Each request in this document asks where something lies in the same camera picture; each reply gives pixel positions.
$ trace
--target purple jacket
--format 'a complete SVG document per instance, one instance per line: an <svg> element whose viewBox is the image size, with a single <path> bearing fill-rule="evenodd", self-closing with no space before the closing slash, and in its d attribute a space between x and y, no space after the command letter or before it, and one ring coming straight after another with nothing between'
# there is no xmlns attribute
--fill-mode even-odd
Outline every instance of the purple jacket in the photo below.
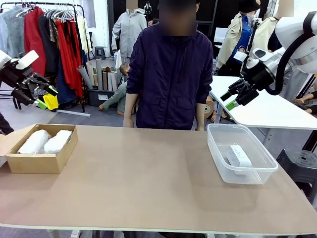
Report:
<svg viewBox="0 0 317 238"><path fill-rule="evenodd" d="M131 55L127 93L140 93L139 128L191 130L197 103L212 82L212 45L192 37L162 35L159 24L143 30Z"/></svg>

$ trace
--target beige coat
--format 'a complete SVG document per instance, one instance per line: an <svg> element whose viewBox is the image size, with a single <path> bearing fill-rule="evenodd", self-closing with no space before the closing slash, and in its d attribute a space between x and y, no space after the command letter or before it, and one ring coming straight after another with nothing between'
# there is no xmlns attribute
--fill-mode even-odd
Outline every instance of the beige coat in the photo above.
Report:
<svg viewBox="0 0 317 238"><path fill-rule="evenodd" d="M234 48L236 48L240 40L241 34L242 34L242 15L241 13L238 13L232 20L230 26L228 27L227 34L224 38L222 47L219 51L218 63L216 65L217 68L221 68L224 64L226 64L226 62L232 55Z"/></svg>
<svg viewBox="0 0 317 238"><path fill-rule="evenodd" d="M271 35L274 32L277 20L274 17L268 17L256 30L254 35L253 45L250 52L250 57L253 57L253 50L260 48L261 50L268 51L267 45Z"/></svg>

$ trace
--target plastic stool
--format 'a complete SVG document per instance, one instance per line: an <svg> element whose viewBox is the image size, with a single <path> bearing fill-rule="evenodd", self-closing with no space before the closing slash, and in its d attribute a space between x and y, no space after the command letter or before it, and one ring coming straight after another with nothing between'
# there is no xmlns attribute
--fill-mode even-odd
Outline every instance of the plastic stool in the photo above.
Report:
<svg viewBox="0 0 317 238"><path fill-rule="evenodd" d="M276 160L312 204L317 194L317 156L306 150L284 149Z"/></svg>
<svg viewBox="0 0 317 238"><path fill-rule="evenodd" d="M105 49L102 46L96 46L95 47L95 58L96 59L106 59Z"/></svg>

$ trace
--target bubble wrap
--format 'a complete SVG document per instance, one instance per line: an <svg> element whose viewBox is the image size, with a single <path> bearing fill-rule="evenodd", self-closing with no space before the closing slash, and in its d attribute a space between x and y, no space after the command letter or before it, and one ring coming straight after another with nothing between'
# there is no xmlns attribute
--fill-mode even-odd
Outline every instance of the bubble wrap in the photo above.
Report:
<svg viewBox="0 0 317 238"><path fill-rule="evenodd" d="M18 154L44 154L44 145L50 138L46 130L37 130L21 146Z"/></svg>
<svg viewBox="0 0 317 238"><path fill-rule="evenodd" d="M60 130L56 136L44 145L45 154L58 154L70 140L72 131Z"/></svg>

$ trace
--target brown tabletop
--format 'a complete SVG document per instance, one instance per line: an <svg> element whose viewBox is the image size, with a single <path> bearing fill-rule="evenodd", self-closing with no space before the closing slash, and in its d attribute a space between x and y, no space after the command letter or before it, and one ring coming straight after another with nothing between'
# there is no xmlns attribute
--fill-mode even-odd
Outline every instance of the brown tabletop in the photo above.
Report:
<svg viewBox="0 0 317 238"><path fill-rule="evenodd" d="M317 213L283 169L265 185L222 181L207 133L78 126L60 175L0 168L0 223L40 229L290 235Z"/></svg>

